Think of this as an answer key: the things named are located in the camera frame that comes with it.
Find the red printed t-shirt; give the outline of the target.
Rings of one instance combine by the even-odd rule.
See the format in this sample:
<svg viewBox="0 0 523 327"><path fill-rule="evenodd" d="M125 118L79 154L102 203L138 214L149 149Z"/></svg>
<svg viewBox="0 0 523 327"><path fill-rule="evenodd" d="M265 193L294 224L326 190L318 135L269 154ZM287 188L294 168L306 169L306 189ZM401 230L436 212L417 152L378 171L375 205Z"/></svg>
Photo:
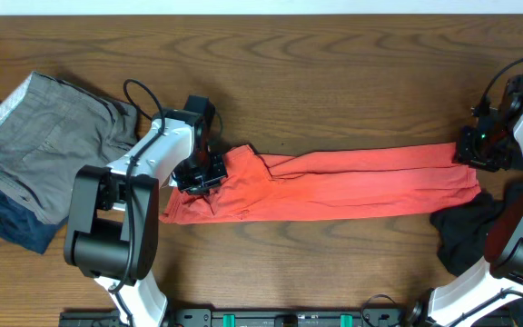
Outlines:
<svg viewBox="0 0 523 327"><path fill-rule="evenodd" d="M164 223L364 219L432 213L480 193L474 169L454 163L454 144L256 154L248 145L223 160L227 176L207 195L173 190Z"/></svg>

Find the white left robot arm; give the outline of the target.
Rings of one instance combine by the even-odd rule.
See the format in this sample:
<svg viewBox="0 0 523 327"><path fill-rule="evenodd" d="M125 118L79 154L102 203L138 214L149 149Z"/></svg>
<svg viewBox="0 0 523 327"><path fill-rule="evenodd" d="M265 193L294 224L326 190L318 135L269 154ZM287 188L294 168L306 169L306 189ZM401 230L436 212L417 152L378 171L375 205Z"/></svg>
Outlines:
<svg viewBox="0 0 523 327"><path fill-rule="evenodd" d="M65 261L94 279L115 304L111 312L65 312L62 326L165 326L168 299L153 276L158 247L158 202L164 183L201 195L220 185L226 169L211 154L216 116L202 109L161 110L149 133L105 167L76 174Z"/></svg>

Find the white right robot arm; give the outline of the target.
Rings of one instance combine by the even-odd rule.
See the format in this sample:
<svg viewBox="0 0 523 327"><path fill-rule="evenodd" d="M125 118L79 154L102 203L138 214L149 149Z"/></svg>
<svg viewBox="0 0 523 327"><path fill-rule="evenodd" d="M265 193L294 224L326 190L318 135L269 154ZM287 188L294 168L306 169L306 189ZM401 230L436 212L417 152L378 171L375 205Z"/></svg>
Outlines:
<svg viewBox="0 0 523 327"><path fill-rule="evenodd" d="M513 127L523 157L523 114ZM455 281L430 293L423 323L470 326L523 298L523 193L488 233L483 257Z"/></svg>

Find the black garment with white logo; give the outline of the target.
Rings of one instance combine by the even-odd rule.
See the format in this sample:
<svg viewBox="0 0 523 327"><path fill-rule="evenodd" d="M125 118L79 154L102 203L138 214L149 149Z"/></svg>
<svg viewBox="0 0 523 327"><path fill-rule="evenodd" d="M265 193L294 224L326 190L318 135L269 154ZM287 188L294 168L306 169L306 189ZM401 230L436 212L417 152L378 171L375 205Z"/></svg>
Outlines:
<svg viewBox="0 0 523 327"><path fill-rule="evenodd" d="M483 256L491 227L522 192L523 183L510 183L502 200L481 191L468 203L430 215L440 237L437 256L449 273L460 276Z"/></svg>

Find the grey folded trousers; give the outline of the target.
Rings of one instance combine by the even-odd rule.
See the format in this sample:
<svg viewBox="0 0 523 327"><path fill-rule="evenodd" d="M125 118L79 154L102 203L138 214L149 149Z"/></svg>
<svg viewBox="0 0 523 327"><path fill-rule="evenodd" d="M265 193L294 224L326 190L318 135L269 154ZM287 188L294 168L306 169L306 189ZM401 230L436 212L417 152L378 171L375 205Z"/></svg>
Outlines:
<svg viewBox="0 0 523 327"><path fill-rule="evenodd" d="M32 72L0 104L0 191L40 222L58 224L76 173L126 154L136 123L129 104Z"/></svg>

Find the navy blue folded garment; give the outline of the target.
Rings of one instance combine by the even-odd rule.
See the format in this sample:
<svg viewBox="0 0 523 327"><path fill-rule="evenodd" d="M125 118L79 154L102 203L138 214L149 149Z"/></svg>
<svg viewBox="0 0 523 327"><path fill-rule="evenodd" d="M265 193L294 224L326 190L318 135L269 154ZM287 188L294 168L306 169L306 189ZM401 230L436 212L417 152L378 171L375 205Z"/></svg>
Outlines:
<svg viewBox="0 0 523 327"><path fill-rule="evenodd" d="M44 254L56 233L67 223L40 222L35 214L0 191L0 238L34 253Z"/></svg>

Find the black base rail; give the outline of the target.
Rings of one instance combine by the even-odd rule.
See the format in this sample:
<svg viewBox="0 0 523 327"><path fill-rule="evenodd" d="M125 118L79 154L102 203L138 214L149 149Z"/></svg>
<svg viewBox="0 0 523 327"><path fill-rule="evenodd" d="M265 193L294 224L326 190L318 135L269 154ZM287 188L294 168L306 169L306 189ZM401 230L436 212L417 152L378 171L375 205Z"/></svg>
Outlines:
<svg viewBox="0 0 523 327"><path fill-rule="evenodd" d="M127 326L117 318L117 310L111 312L64 312L59 316L60 327ZM364 317L372 326L400 326L399 309L365 309ZM360 312L268 312L268 311L211 311L187 309L165 314L164 327L361 327ZM506 309L498 309L481 318L472 326L512 327L515 323Z"/></svg>

